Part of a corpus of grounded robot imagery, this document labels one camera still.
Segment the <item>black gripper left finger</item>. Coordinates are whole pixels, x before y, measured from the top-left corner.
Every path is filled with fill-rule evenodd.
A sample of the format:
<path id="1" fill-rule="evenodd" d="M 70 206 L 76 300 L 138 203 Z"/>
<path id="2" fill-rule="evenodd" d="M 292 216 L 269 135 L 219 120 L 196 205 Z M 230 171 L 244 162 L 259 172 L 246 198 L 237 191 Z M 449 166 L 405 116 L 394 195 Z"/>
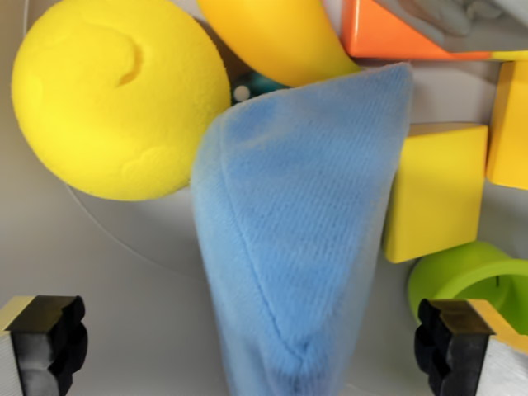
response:
<path id="1" fill-rule="evenodd" d="M 87 356 L 80 296 L 15 296 L 1 307 L 1 394 L 65 395 Z"/>

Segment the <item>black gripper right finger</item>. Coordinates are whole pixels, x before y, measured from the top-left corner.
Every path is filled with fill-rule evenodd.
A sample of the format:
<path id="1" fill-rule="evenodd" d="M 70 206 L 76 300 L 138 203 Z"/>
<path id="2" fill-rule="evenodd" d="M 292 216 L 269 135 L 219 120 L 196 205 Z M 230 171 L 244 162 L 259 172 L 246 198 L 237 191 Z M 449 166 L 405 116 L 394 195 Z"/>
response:
<path id="1" fill-rule="evenodd" d="M 414 336 L 435 395 L 526 395 L 527 336 L 485 299 L 423 299 Z"/>

